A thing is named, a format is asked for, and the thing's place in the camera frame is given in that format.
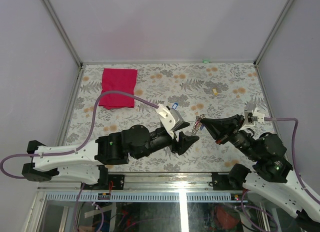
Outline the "grey keyring with yellow handle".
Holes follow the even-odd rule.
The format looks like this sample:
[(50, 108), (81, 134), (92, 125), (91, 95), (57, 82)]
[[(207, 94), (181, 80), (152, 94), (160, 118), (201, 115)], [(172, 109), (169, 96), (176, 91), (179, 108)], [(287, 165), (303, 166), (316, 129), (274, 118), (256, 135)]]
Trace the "grey keyring with yellow handle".
[(202, 124), (201, 120), (204, 119), (205, 117), (206, 117), (205, 114), (197, 115), (195, 117), (195, 123), (193, 125), (192, 132), (191, 132), (192, 136), (196, 136), (198, 131), (203, 129), (204, 125)]

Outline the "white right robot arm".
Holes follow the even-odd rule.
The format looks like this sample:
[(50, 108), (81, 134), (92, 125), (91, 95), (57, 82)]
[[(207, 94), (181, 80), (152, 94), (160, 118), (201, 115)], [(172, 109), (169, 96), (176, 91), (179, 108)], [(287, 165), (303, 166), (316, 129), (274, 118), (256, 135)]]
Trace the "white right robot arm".
[(235, 164), (228, 173), (233, 189), (259, 194), (286, 211), (306, 232), (320, 230), (320, 197), (303, 182), (286, 158), (287, 152), (277, 134), (263, 133), (258, 139), (246, 132), (255, 123), (274, 121), (264, 115), (249, 113), (224, 119), (201, 119), (201, 123), (218, 145), (227, 142), (255, 164), (252, 169)]

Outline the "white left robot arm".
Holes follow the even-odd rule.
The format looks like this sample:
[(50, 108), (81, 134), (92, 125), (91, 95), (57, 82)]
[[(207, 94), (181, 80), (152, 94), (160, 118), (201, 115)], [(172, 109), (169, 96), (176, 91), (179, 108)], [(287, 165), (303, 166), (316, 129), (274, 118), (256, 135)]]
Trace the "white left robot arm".
[(163, 126), (150, 132), (143, 125), (111, 133), (91, 140), (79, 151), (76, 146), (48, 147), (39, 141), (30, 141), (28, 153), (34, 155), (25, 163), (22, 175), (29, 181), (47, 182), (53, 177), (80, 181), (105, 189), (110, 182), (109, 165), (126, 165), (130, 158), (136, 160), (168, 147), (174, 154), (184, 154), (198, 136), (179, 132), (170, 136)]

